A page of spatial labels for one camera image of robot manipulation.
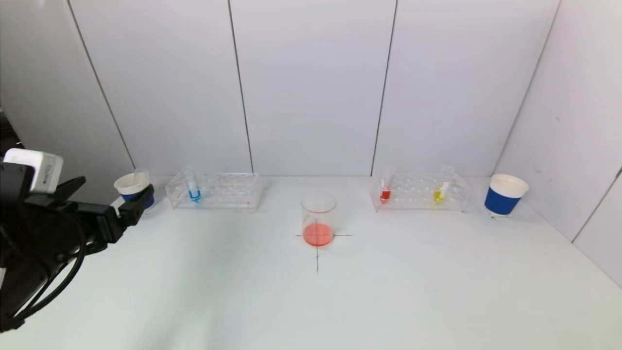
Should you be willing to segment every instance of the glass beaker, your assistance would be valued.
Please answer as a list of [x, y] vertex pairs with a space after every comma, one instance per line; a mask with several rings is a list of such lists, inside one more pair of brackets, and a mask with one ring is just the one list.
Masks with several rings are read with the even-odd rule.
[[302, 237], [314, 247], [329, 244], [335, 235], [337, 201], [326, 192], [308, 192], [302, 197]]

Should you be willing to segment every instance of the blue paper cup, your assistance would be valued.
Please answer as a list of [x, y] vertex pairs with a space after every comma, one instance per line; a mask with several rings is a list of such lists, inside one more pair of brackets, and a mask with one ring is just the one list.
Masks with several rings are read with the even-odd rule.
[[[138, 195], [142, 190], [147, 188], [150, 183], [149, 173], [132, 173], [122, 176], [115, 181], [114, 188], [116, 188], [121, 197], [123, 197], [123, 199], [127, 202], [136, 197], [136, 195]], [[154, 199], [152, 198], [145, 206], [145, 209], [153, 206], [153, 204]]]
[[484, 206], [495, 216], [509, 215], [528, 189], [527, 183], [516, 176], [495, 174], [490, 179]]

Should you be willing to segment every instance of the blue liquid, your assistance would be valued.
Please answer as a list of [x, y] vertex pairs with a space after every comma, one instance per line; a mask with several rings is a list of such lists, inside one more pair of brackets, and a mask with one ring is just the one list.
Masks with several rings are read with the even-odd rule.
[[194, 202], [194, 203], [198, 203], [201, 200], [201, 191], [197, 190], [196, 193], [194, 194], [194, 196], [192, 195], [192, 191], [188, 190], [188, 194], [190, 195], [190, 199]]

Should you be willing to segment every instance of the yellow liquid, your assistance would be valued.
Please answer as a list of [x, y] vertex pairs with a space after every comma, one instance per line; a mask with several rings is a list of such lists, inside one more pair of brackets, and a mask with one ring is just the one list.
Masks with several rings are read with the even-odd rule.
[[436, 204], [442, 204], [445, 202], [445, 198], [440, 197], [441, 190], [442, 188], [440, 186], [434, 189], [434, 202]]

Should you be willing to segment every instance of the black line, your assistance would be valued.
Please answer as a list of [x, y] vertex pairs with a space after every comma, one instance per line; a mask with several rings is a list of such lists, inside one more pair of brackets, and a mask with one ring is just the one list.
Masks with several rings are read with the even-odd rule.
[[600, 205], [603, 203], [603, 201], [605, 200], [605, 197], [607, 196], [607, 194], [609, 194], [609, 192], [611, 191], [611, 188], [613, 187], [613, 185], [615, 185], [616, 181], [618, 180], [618, 176], [619, 175], [620, 174], [618, 173], [618, 175], [616, 175], [616, 177], [613, 179], [613, 182], [609, 185], [609, 187], [607, 188], [607, 191], [605, 191], [605, 194], [600, 198], [600, 201], [598, 201], [598, 204], [596, 205], [596, 207], [594, 208], [592, 213], [590, 213], [590, 216], [583, 223], [583, 225], [581, 226], [581, 229], [579, 230], [579, 232], [577, 232], [575, 237], [572, 240], [570, 240], [570, 243], [574, 243], [577, 240], [577, 238], [579, 237], [579, 235], [581, 234], [581, 232], [583, 232], [583, 229], [585, 228], [587, 223], [590, 221], [590, 219], [594, 216], [594, 213], [598, 210]]
[[244, 102], [244, 91], [242, 89], [242, 75], [239, 73], [238, 44], [235, 41], [235, 30], [233, 29], [233, 13], [231, 12], [231, 0], [227, 0], [229, 6], [229, 20], [231, 22], [231, 36], [233, 38], [233, 51], [235, 52], [235, 65], [238, 68], [239, 94], [242, 96], [242, 110], [244, 111], [244, 126], [246, 127], [246, 140], [248, 141], [248, 156], [251, 158], [251, 172], [255, 172], [253, 166], [253, 151], [251, 150], [251, 135], [248, 133], [248, 121], [246, 120], [246, 103]]
[[380, 114], [378, 115], [378, 127], [376, 128], [376, 142], [374, 144], [374, 156], [371, 158], [371, 171], [369, 172], [369, 176], [373, 176], [374, 174], [374, 162], [376, 161], [376, 149], [378, 148], [378, 134], [380, 133], [380, 117], [383, 115], [383, 104], [384, 104], [384, 91], [387, 87], [387, 75], [389, 73], [389, 59], [391, 58], [391, 46], [393, 45], [393, 31], [395, 30], [395, 17], [397, 14], [397, 2], [395, 0], [395, 10], [393, 11], [393, 26], [391, 27], [391, 40], [389, 40], [389, 53], [387, 54], [387, 66], [384, 70], [384, 84], [383, 84], [383, 95], [380, 98]]
[[88, 53], [88, 49], [86, 49], [86, 44], [84, 43], [84, 38], [82, 37], [82, 31], [80, 31], [80, 27], [78, 26], [78, 21], [76, 20], [76, 15], [73, 13], [73, 7], [71, 0], [67, 0], [67, 6], [69, 7], [69, 12], [72, 14], [73, 23], [76, 25], [76, 30], [78, 31], [78, 36], [80, 37], [80, 42], [82, 43], [82, 47], [84, 48], [84, 52], [86, 53], [86, 57], [88, 59], [88, 63], [91, 65], [91, 69], [93, 70], [93, 74], [95, 75], [95, 80], [97, 81], [97, 85], [100, 87], [100, 91], [102, 96], [104, 96], [104, 101], [106, 102], [106, 106], [108, 107], [108, 111], [110, 115], [113, 117], [113, 122], [117, 131], [119, 133], [119, 137], [121, 137], [121, 142], [123, 143], [123, 147], [125, 147], [125, 152], [128, 153], [129, 161], [132, 163], [132, 167], [136, 169], [136, 165], [134, 164], [134, 160], [132, 159], [132, 155], [129, 153], [128, 145], [125, 143], [125, 139], [123, 138], [123, 134], [121, 133], [121, 129], [119, 129], [119, 124], [116, 122], [116, 118], [114, 117], [114, 113], [112, 108], [110, 108], [110, 103], [108, 103], [108, 97], [106, 97], [106, 93], [104, 92], [104, 88], [101, 86], [100, 77], [97, 75], [97, 71], [95, 70], [95, 66], [93, 65], [93, 61], [91, 60], [91, 55]]
[[512, 131], [514, 131], [514, 127], [516, 126], [516, 121], [518, 121], [518, 117], [521, 115], [521, 111], [523, 106], [525, 105], [525, 101], [527, 100], [527, 95], [529, 94], [529, 90], [531, 89], [531, 84], [534, 82], [534, 77], [538, 71], [538, 67], [540, 67], [540, 60], [542, 59], [542, 55], [544, 54], [544, 50], [546, 50], [546, 46], [549, 44], [550, 33], [553, 31], [553, 26], [555, 25], [555, 20], [557, 19], [557, 13], [559, 12], [559, 7], [562, 2], [557, 3], [557, 9], [555, 10], [555, 14], [553, 15], [553, 21], [550, 23], [549, 32], [546, 35], [546, 40], [544, 41], [544, 45], [542, 46], [542, 51], [540, 51], [540, 56], [538, 57], [538, 61], [536, 62], [536, 67], [534, 68], [534, 72], [531, 74], [531, 79], [529, 81], [529, 85], [527, 85], [527, 90], [525, 90], [525, 95], [522, 97], [521, 105], [518, 107], [518, 111], [516, 112], [516, 116], [514, 117], [514, 121], [512, 122], [512, 127], [510, 127], [508, 132], [508, 137], [506, 138], [505, 143], [503, 144], [503, 148], [501, 148], [501, 152], [499, 153], [499, 158], [497, 159], [497, 163], [494, 165], [493, 174], [496, 172], [499, 163], [501, 162], [501, 158], [503, 157], [503, 153], [505, 149], [508, 147], [510, 136], [512, 135]]
[[[315, 244], [318, 244], [317, 219], [315, 219]], [[315, 246], [315, 272], [320, 273], [320, 249]]]

